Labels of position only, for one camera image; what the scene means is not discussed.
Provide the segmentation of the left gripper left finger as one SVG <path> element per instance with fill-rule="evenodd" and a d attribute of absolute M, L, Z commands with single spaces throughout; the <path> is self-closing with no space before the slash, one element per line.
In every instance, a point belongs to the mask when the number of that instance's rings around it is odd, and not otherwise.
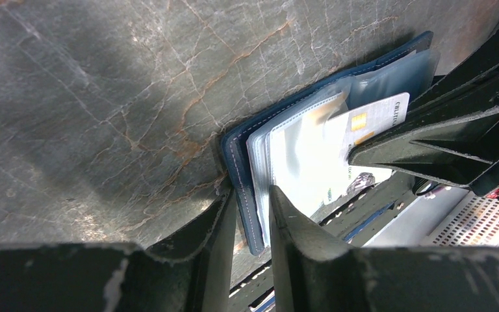
<path fill-rule="evenodd" d="M 0 311 L 225 311 L 236 209 L 225 192 L 148 248 L 0 244 Z"/>

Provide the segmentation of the blue card holder wallet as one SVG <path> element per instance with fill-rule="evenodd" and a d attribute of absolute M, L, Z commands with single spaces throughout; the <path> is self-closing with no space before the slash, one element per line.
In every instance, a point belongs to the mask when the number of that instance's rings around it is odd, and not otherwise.
<path fill-rule="evenodd" d="M 324 125 L 332 117 L 396 94 L 409 103 L 433 81 L 439 54 L 433 33 L 370 62 L 334 73 L 271 105 L 226 133 L 221 142 L 246 243 L 253 255 L 271 244 L 270 186 L 280 187 L 305 216 L 323 203 L 328 152 Z"/>

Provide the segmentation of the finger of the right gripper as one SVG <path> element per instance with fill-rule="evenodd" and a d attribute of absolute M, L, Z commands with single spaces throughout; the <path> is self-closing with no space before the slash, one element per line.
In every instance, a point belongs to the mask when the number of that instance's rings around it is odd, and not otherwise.
<path fill-rule="evenodd" d="M 404 122 L 358 145 L 348 160 L 488 195 L 499 189 L 499 95 L 472 112 Z"/>
<path fill-rule="evenodd" d="M 414 100 L 409 106 L 409 115 L 418 116 L 436 104 L 452 99 L 475 86 L 481 86 L 498 75 L 499 29 L 460 65 Z"/>

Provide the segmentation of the white credit card gold chip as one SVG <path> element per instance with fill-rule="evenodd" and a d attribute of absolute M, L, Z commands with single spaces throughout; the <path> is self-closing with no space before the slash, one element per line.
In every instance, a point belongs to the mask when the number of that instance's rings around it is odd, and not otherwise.
<path fill-rule="evenodd" d="M 409 100 L 410 94 L 402 92 L 343 112 L 325 123 L 328 158 L 324 174 L 324 204 L 381 183 L 392 175 L 391 169 L 350 165 L 349 154 L 358 145 L 402 123 Z"/>

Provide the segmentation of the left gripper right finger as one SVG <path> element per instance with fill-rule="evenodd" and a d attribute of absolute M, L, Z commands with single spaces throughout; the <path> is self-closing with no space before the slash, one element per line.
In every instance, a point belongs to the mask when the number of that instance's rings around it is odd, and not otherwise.
<path fill-rule="evenodd" d="M 499 311 L 499 248 L 356 248 L 270 188 L 277 311 Z"/>

